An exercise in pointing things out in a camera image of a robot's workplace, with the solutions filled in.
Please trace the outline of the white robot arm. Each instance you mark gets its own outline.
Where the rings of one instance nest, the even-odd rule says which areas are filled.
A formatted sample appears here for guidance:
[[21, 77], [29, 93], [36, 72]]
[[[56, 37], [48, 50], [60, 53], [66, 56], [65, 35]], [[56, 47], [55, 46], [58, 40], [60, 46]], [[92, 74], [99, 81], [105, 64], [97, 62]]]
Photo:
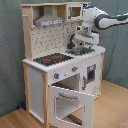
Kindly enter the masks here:
[[95, 6], [84, 7], [82, 9], [82, 25], [76, 28], [75, 38], [91, 45], [97, 45], [99, 43], [99, 34], [92, 31], [93, 27], [104, 30], [127, 23], [128, 13], [110, 16]]

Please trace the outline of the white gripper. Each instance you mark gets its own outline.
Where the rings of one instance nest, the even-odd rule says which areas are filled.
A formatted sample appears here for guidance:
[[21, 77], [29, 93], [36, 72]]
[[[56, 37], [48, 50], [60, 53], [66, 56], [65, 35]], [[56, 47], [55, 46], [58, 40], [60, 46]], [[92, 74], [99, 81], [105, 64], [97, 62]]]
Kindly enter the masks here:
[[91, 45], [97, 45], [99, 43], [99, 34], [92, 32], [88, 27], [77, 26], [75, 38]]

